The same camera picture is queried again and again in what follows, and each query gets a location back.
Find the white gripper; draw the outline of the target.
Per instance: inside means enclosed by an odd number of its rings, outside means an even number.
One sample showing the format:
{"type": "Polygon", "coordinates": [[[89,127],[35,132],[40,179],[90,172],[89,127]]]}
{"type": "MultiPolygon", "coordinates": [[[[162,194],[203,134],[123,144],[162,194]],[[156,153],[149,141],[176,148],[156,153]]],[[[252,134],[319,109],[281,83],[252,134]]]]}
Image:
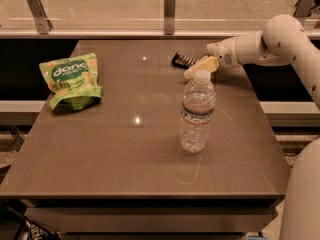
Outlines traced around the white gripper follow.
{"type": "Polygon", "coordinates": [[[209,43],[206,48],[210,55],[204,56],[184,72],[184,77],[191,80],[199,70],[209,73],[216,72],[219,66],[231,69],[240,66],[236,53],[237,37],[224,39],[219,42],[209,43]]]}

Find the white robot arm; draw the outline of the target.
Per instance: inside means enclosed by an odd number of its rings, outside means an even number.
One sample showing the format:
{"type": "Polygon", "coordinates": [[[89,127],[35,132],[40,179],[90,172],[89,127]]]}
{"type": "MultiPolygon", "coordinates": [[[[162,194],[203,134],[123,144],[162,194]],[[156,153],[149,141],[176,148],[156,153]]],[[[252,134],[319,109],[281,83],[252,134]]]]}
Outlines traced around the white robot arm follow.
{"type": "MultiPolygon", "coordinates": [[[[290,15],[271,18],[261,31],[207,45],[211,68],[245,64],[291,65],[320,106],[320,50],[300,21],[290,15]]],[[[289,177],[279,240],[320,240],[320,138],[297,156],[289,177]]]]}

